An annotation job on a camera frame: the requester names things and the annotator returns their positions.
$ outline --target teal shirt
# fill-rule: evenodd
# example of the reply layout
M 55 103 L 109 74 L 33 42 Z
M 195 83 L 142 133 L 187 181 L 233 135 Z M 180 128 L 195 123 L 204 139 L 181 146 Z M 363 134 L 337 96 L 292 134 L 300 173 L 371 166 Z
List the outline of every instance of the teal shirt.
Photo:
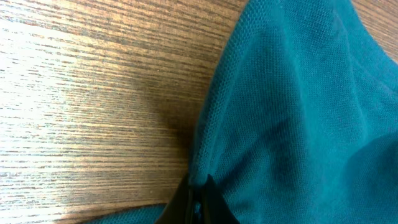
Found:
M 397 91 L 348 0 L 252 0 L 198 120 L 190 184 L 211 174 L 241 223 L 398 223 Z

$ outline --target wood grain surface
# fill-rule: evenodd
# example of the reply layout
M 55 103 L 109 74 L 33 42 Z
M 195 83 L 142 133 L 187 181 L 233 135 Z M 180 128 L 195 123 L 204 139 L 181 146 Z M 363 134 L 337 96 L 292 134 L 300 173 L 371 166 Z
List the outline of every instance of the wood grain surface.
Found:
M 246 0 L 0 0 L 0 223 L 165 203 Z M 398 3 L 354 2 L 398 61 Z

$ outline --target black object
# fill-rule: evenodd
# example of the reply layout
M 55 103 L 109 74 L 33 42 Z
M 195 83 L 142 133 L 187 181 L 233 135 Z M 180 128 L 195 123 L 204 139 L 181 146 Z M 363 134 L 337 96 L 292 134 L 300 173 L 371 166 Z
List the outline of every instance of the black object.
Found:
M 202 188 L 194 190 L 188 186 L 188 174 L 182 179 L 173 199 L 164 208 L 155 224 L 201 224 L 197 223 L 193 216 L 195 201 L 201 203 L 203 224 L 239 224 L 211 175 L 208 175 Z

